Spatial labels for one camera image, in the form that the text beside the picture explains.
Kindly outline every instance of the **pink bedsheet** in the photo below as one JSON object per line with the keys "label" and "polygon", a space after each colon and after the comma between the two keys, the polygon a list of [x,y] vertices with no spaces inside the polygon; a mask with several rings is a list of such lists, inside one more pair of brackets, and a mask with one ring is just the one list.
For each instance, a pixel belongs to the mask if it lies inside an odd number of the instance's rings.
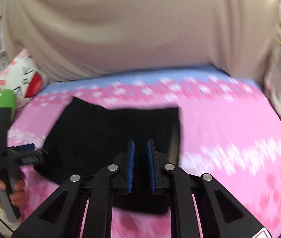
{"label": "pink bedsheet", "polygon": [[[201,94],[189,93],[186,85],[201,90]],[[239,92],[235,92],[237,86],[242,87]],[[164,80],[150,87],[144,83],[134,87],[116,83],[105,88],[78,87],[40,94],[18,116],[9,131],[9,145],[35,143],[41,147],[73,95],[106,108],[178,105],[182,109],[180,166],[194,175],[211,173],[273,237],[281,234],[281,122],[256,86],[219,79],[203,83],[184,79]],[[23,171],[29,196],[22,209],[26,218],[58,186],[31,167],[24,167]],[[112,237],[171,237],[170,215],[150,216],[114,209]]]}

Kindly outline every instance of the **black cloth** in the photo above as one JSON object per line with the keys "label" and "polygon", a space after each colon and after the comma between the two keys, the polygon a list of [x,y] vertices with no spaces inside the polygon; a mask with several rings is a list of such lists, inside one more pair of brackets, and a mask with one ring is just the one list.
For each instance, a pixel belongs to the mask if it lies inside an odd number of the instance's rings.
{"label": "black cloth", "polygon": [[44,142],[45,164],[35,170],[57,184],[73,174],[89,176],[112,164],[117,154],[127,151],[129,140],[134,140],[132,192],[115,196],[113,205],[163,214],[169,199],[151,194],[147,140],[153,139],[155,149],[167,154],[173,133],[180,136],[178,108],[108,110],[74,97]]}

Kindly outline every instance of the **blue gripper pad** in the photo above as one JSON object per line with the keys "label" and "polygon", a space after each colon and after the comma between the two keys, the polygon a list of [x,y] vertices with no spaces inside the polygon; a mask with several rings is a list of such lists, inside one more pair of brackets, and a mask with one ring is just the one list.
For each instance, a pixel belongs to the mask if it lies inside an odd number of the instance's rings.
{"label": "blue gripper pad", "polygon": [[152,152],[152,149],[151,149],[151,146],[150,146],[150,140],[147,141],[147,156],[148,156],[150,186],[152,187],[152,193],[155,193],[155,191],[156,191],[156,178],[155,178],[153,152]]}
{"label": "blue gripper pad", "polygon": [[31,144],[27,144],[27,145],[21,145],[21,146],[17,146],[14,148],[15,151],[34,151],[36,150],[36,146],[31,143]]}
{"label": "blue gripper pad", "polygon": [[134,175],[134,160],[135,160],[135,142],[131,142],[130,146],[130,155],[128,160],[128,168],[127,168],[127,192],[131,192],[131,188],[133,185],[133,175]]}

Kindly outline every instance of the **silver bolt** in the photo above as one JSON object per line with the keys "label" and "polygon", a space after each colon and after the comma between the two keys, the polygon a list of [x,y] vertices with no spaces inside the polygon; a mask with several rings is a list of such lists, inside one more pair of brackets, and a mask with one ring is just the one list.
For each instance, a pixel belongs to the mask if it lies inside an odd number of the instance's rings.
{"label": "silver bolt", "polygon": [[72,182],[76,182],[76,181],[78,181],[80,179],[80,176],[79,175],[72,175],[71,177],[70,177],[70,180],[72,181]]}
{"label": "silver bolt", "polygon": [[114,165],[114,164],[108,166],[108,170],[110,170],[110,171],[116,171],[118,168],[119,167],[117,165]]}
{"label": "silver bolt", "polygon": [[172,171],[175,169],[175,166],[173,164],[166,164],[165,169],[168,171]]}
{"label": "silver bolt", "polygon": [[211,174],[204,174],[202,178],[206,181],[211,181],[213,177]]}

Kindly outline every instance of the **white pillow with red pattern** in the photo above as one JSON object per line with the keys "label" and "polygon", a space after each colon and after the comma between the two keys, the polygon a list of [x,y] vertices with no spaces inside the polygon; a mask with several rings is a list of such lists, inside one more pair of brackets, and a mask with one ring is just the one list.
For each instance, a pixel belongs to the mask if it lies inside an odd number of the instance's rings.
{"label": "white pillow with red pattern", "polygon": [[14,91],[17,108],[28,104],[47,84],[47,75],[36,67],[26,48],[0,73],[0,90],[7,88]]}

